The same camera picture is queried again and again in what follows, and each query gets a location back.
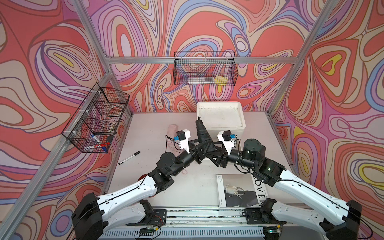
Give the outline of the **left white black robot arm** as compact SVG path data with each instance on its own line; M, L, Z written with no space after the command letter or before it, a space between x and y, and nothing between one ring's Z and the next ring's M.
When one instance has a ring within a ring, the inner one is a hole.
M72 214L76 239L97 240L106 227L112 225L108 222L109 218L125 207L165 191L174 183L172 177L178 175L192 162L200 163L212 147L213 142L206 140L193 146L189 152L183 151L177 157L171 152L165 152L157 162L156 168L142 180L110 194L85 195Z

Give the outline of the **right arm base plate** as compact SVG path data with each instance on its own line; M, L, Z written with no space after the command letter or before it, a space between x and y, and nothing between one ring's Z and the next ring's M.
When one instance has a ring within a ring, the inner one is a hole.
M271 213L262 212L260 208L244 209L242 216L248 225L285 225L286 221L278 221Z

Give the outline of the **white plastic drawer cabinet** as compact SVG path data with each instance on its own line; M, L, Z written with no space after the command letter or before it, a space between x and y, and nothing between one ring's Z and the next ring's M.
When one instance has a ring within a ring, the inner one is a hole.
M217 137L220 131L231 131L236 135L238 141L246 128L243 110L239 102L199 102L197 103L197 119L198 117L201 117L214 147L215 143L222 144Z

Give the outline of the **black umbrella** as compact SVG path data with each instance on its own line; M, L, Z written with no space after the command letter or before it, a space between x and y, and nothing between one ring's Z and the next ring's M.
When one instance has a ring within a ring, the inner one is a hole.
M201 117L198 117L196 120L196 128L197 128L197 137L199 140L199 143L206 143L206 144L212 144L212 138L209 135L203 121L201 120Z

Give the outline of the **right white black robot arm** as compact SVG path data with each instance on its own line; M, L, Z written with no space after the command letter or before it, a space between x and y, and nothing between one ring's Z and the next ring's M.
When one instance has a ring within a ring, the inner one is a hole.
M300 180L278 162L265 156L266 147L256 139L245 141L237 150L234 141L214 142L207 157L215 165L225 168L228 163L243 167L262 184L295 197L308 209L289 206L267 198L261 204L256 219L266 224L292 223L317 231L329 240L358 239L362 222L362 205L354 200L337 199Z

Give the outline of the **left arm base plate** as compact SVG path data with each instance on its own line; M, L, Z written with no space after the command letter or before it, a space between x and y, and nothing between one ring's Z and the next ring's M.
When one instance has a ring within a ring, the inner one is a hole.
M145 217L138 223L126 224L126 226L163 226L166 224L167 210L155 209L153 213L146 214Z

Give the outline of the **pink umbrella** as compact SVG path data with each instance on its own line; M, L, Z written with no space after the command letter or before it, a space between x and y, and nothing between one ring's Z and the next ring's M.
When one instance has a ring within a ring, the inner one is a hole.
M178 149L176 148L176 145L177 144L175 144L174 142L173 142L173 140L174 140L174 137L176 137L177 136L177 131L178 131L178 126L177 125L174 125L174 124L172 124L172 125L169 125L168 126L168 130L167 130L167 141L166 141L166 143L167 143L167 152L171 152L171 153L173 153L173 154L175 154L176 156L180 153L179 151L178 151Z

